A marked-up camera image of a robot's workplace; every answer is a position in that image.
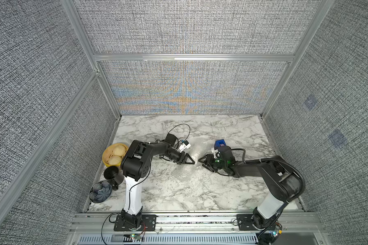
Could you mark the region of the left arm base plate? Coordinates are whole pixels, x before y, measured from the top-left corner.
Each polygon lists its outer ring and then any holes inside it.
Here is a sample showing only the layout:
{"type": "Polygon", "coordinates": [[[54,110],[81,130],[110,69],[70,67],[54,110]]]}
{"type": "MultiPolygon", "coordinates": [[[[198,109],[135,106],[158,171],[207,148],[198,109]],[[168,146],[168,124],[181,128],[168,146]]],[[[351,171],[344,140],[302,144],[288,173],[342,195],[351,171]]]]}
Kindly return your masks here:
{"type": "Polygon", "coordinates": [[[116,217],[113,229],[116,232],[154,231],[156,226],[156,218],[157,215],[120,214],[116,217]]]}

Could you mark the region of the white ribbed ceramic vase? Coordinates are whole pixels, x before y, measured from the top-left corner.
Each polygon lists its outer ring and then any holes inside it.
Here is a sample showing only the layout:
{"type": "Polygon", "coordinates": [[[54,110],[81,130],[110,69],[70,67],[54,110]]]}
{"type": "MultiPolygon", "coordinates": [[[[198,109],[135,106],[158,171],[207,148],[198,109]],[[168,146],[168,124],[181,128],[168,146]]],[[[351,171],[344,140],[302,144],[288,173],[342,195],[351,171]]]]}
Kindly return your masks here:
{"type": "Polygon", "coordinates": [[[204,157],[207,154],[213,154],[211,152],[212,148],[214,149],[213,146],[191,146],[187,150],[187,153],[193,158],[195,163],[197,163],[199,158],[204,157]]]}

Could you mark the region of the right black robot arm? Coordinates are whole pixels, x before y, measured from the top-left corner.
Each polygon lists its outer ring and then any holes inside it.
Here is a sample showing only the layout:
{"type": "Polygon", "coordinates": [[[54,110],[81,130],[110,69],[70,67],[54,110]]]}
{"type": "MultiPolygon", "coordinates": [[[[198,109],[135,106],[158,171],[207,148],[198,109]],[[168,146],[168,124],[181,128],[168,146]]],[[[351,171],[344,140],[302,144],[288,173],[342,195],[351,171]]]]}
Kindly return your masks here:
{"type": "Polygon", "coordinates": [[[265,231],[278,221],[288,204],[305,190],[302,174],[282,157],[255,160],[245,159],[245,149],[220,146],[198,159],[207,170],[226,177],[261,177],[269,194],[254,208],[250,224],[255,230],[265,231]]]}

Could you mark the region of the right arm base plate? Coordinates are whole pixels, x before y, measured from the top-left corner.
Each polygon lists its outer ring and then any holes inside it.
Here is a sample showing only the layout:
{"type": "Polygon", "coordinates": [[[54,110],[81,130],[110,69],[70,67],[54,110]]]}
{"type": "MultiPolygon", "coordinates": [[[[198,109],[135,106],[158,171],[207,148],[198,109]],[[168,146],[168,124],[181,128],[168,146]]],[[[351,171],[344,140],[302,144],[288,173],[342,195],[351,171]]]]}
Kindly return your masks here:
{"type": "Polygon", "coordinates": [[[240,231],[262,231],[254,225],[252,214],[237,214],[236,220],[240,231]]]}

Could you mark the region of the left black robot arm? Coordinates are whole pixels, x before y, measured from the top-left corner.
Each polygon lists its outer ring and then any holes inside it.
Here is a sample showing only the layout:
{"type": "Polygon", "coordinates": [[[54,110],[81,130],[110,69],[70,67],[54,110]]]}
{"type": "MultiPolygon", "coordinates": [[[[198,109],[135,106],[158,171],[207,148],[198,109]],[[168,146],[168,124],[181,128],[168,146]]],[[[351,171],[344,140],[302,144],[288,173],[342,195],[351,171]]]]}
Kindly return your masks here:
{"type": "Polygon", "coordinates": [[[174,135],[167,134],[164,140],[151,143],[134,140],[131,143],[121,163],[126,196],[125,205],[118,218],[125,226],[135,229],[142,224],[142,184],[151,173],[154,156],[167,157],[176,164],[195,163],[188,153],[175,148],[176,141],[174,135]]]}

